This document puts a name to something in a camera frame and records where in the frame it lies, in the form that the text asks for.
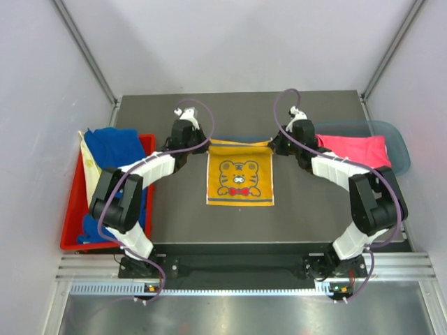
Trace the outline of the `yellow hello towel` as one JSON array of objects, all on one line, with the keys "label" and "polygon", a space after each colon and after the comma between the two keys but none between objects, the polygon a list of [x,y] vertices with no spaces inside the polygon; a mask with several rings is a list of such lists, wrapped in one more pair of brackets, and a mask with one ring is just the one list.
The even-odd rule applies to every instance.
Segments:
[{"label": "yellow hello towel", "polygon": [[210,141],[207,158],[208,205],[274,205],[273,151],[269,142]]}]

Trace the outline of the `pink towel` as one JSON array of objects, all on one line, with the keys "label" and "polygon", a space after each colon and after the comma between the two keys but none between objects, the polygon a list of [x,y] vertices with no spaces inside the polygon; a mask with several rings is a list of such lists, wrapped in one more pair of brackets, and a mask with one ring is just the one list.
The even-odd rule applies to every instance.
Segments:
[{"label": "pink towel", "polygon": [[392,167],[384,136],[344,137],[318,134],[316,138],[319,147],[329,149],[339,157],[370,168]]}]

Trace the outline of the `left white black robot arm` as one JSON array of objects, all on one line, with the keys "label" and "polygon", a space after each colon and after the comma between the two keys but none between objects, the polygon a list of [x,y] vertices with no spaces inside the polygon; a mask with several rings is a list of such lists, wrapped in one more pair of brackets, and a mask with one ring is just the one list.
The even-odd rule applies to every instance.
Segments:
[{"label": "left white black robot arm", "polygon": [[158,270],[158,260],[151,255],[153,243],[139,224],[142,193],[155,181],[180,170],[188,155],[207,151],[209,139],[193,119],[174,122],[171,135],[160,151],[122,167],[103,169],[92,196],[89,215],[97,220],[98,232],[105,228],[130,258],[142,276]]}]

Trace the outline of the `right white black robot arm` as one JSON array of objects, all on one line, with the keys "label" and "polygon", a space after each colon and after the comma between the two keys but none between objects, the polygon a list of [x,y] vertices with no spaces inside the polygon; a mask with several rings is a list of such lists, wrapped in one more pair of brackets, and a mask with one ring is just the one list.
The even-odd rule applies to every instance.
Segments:
[{"label": "right white black robot arm", "polygon": [[344,275],[352,259],[385,232],[398,231],[409,215],[391,167],[373,169],[320,147],[308,119],[281,126],[269,147],[280,156],[294,156],[303,170],[349,192],[352,222],[326,253],[326,268],[334,276]]}]

